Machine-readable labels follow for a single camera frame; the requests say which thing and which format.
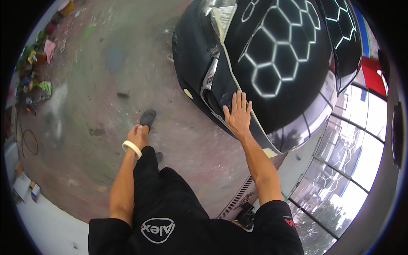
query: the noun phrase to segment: car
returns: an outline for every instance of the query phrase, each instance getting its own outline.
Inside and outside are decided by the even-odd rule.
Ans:
[[[345,0],[193,0],[173,32],[180,87],[234,136],[222,106],[252,100],[250,131],[271,157],[324,125],[361,67],[361,35]]]

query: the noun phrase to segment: blue stripe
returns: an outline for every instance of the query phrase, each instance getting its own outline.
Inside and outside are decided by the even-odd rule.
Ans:
[[[363,43],[363,56],[370,57],[370,47],[368,46],[368,36],[366,24],[364,23],[364,18],[361,12],[358,10],[357,6],[353,4],[354,12],[356,13],[357,21],[360,27],[361,42]]]

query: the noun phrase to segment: stained floor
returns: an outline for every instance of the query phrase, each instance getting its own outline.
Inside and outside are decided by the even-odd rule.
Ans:
[[[109,216],[121,144],[150,108],[157,117],[149,141],[164,154],[159,168],[174,168],[210,217],[220,214],[248,177],[239,142],[177,82],[171,35],[190,1],[76,1],[51,36],[57,47],[41,75],[51,81],[52,97],[37,106],[36,116],[19,116],[23,129],[35,134],[39,153],[25,148],[21,158],[42,194],[74,217],[88,222]],[[33,137],[25,138],[35,150]]]

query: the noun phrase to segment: left hand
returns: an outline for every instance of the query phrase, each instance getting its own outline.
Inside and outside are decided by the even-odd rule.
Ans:
[[[242,141],[245,136],[251,135],[251,132],[249,131],[249,122],[251,122],[252,101],[249,101],[248,107],[246,107],[246,93],[241,93],[241,91],[238,90],[232,96],[231,108],[232,111],[230,114],[226,105],[222,107],[225,115],[225,122],[238,140]]]

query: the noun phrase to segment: black crocs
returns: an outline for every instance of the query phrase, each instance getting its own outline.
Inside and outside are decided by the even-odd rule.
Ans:
[[[156,118],[156,111],[155,110],[147,110],[145,111],[142,116],[140,117],[140,125],[146,125],[149,127],[149,131],[151,129],[151,126],[153,124],[154,119]]]
[[[163,153],[156,152],[156,159],[157,159],[157,163],[160,164],[163,161]]]

